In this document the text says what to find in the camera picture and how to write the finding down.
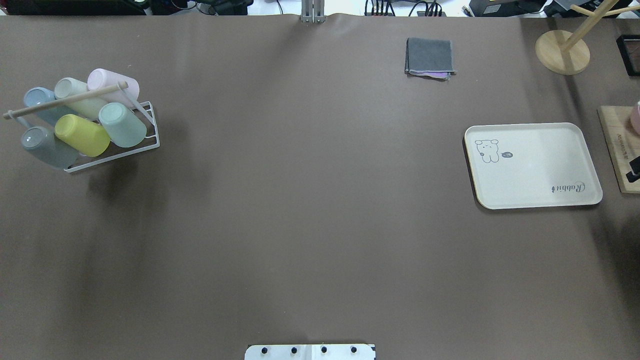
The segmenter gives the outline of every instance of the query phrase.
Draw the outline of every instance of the round wooden base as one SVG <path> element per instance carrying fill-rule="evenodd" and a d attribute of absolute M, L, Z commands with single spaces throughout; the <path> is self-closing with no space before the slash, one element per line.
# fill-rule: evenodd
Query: round wooden base
<path fill-rule="evenodd" d="M 552 30 L 536 41 L 536 55 L 549 70 L 562 75 L 576 75 L 589 65 L 589 47 L 582 39 L 566 52 L 560 50 L 571 35 L 569 31 Z"/>

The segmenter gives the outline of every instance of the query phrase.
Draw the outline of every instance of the plastic cup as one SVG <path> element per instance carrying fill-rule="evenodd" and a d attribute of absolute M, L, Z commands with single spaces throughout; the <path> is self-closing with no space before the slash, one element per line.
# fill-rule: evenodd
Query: plastic cup
<path fill-rule="evenodd" d="M 113 143 L 119 147 L 138 145 L 147 135 L 147 127 L 129 108 L 119 102 L 102 107 L 98 118 Z"/>
<path fill-rule="evenodd" d="M 102 154 L 111 142 L 104 127 L 72 114 L 58 120 L 56 136 L 74 149 L 91 157 Z"/>
<path fill-rule="evenodd" d="M 122 74 L 118 74 L 117 72 L 113 72 L 109 70 L 95 69 L 94 71 L 91 71 L 91 74 L 89 74 L 89 78 L 86 80 L 86 83 L 87 83 L 87 89 L 97 90 L 100 88 L 105 88 L 110 85 L 115 85 L 119 81 L 127 82 L 129 87 L 126 88 L 125 91 L 129 95 L 133 96 L 134 99 L 137 100 L 140 94 L 140 85 L 135 79 L 130 78 L 129 76 L 124 76 Z M 133 106 L 133 103 L 131 102 L 131 100 L 129 100 L 122 93 L 122 91 L 119 91 L 119 90 L 101 95 L 100 97 L 103 98 L 104 100 L 107 100 L 108 102 L 120 102 L 122 104 L 125 104 L 128 107 Z"/>
<path fill-rule="evenodd" d="M 53 91 L 46 88 L 37 87 L 27 91 L 26 94 L 24 94 L 23 101 L 24 105 L 29 107 L 53 101 L 55 99 L 56 96 L 54 95 Z M 46 121 L 51 126 L 55 126 L 58 119 L 66 114 L 75 114 L 75 112 L 66 106 L 58 106 L 56 108 L 42 110 L 36 113 L 38 117 Z"/>
<path fill-rule="evenodd" d="M 78 151 L 56 138 L 46 127 L 34 126 L 22 134 L 22 148 L 54 168 L 64 169 L 73 164 Z"/>
<path fill-rule="evenodd" d="M 87 92 L 86 83 L 74 78 L 64 78 L 60 80 L 56 87 L 53 89 L 56 98 L 64 99 L 71 95 L 78 95 Z M 67 104 L 69 108 L 76 110 L 81 115 L 89 119 L 97 119 L 98 112 L 103 106 L 107 105 L 105 100 L 99 97 L 92 97 L 90 99 L 80 100 Z"/>

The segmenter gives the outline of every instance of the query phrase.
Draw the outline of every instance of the light green cup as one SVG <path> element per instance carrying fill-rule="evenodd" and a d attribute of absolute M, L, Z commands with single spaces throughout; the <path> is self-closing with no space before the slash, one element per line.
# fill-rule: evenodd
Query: light green cup
<path fill-rule="evenodd" d="M 147 127 L 128 107 L 110 102 L 100 109 L 100 123 L 119 147 L 138 145 L 147 135 Z"/>

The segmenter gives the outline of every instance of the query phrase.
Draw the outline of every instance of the towel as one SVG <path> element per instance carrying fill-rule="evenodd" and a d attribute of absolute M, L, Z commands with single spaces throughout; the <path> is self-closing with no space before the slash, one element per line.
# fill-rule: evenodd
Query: towel
<path fill-rule="evenodd" d="M 448 80 L 455 72 L 451 41 L 408 38 L 404 72 Z"/>

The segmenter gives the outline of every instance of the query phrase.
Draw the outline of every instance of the wooden dowel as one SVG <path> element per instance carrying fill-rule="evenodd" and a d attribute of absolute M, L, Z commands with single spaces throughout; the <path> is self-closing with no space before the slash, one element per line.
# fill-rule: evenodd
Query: wooden dowel
<path fill-rule="evenodd" d="M 585 9 L 585 8 L 581 8 L 579 6 L 577 6 L 576 4 L 572 4 L 571 5 L 571 10 L 577 12 L 577 13 L 581 13 L 583 15 L 587 15 L 587 16 L 594 16 L 594 13 Z"/>
<path fill-rule="evenodd" d="M 618 2 L 618 0 L 604 0 L 600 6 L 593 12 L 593 16 L 589 16 L 576 30 L 573 35 L 567 39 L 567 41 L 560 46 L 560 51 L 563 53 L 571 49 L 580 39 L 587 35 L 589 30 L 595 26 L 595 24 L 602 19 L 602 17 Z"/>
<path fill-rule="evenodd" d="M 634 10 L 640 10 L 640 5 L 629 6 L 628 8 L 622 8 L 617 10 L 611 10 L 604 14 L 605 16 L 617 15 L 619 13 L 632 12 Z"/>
<path fill-rule="evenodd" d="M 110 92 L 118 91 L 120 89 L 126 89 L 128 87 L 129 87 L 129 84 L 127 84 L 126 81 L 121 81 L 116 85 L 107 86 L 107 87 L 104 87 L 104 88 L 101 88 L 101 89 L 98 89 L 98 90 L 92 90 L 92 91 L 88 91 L 88 92 L 85 92 L 85 93 L 82 93 L 82 94 L 72 95 L 70 97 L 65 97 L 64 99 L 58 99 L 58 100 L 53 100 L 53 101 L 49 101 L 49 102 L 43 102 L 42 104 L 37 104 L 37 105 L 30 106 L 28 108 L 24 108 L 24 109 L 20 109 L 20 110 L 8 111 L 7 113 L 5 113 L 3 115 L 3 118 L 5 118 L 6 120 L 9 120 L 9 119 L 12 118 L 12 115 L 15 118 L 16 117 L 21 117 L 21 116 L 29 115 L 29 114 L 32 114 L 32 113 L 37 113 L 38 111 L 55 108 L 57 106 L 67 105 L 67 104 L 70 104 L 72 102 L 85 100 L 85 99 L 91 99 L 92 97 L 108 94 Z"/>
<path fill-rule="evenodd" d="M 585 8 L 581 8 L 579 6 L 577 6 L 576 4 L 571 5 L 571 10 L 581 13 L 583 15 L 587 15 L 587 16 L 594 16 L 594 12 L 591 12 Z M 609 12 L 606 12 L 604 15 L 605 16 L 611 16 L 611 15 L 617 15 L 619 13 L 624 13 L 624 12 L 632 12 L 634 10 L 640 10 L 640 5 L 635 5 L 635 6 L 629 6 L 628 8 L 622 8 L 622 9 L 617 9 L 617 10 L 611 10 Z"/>

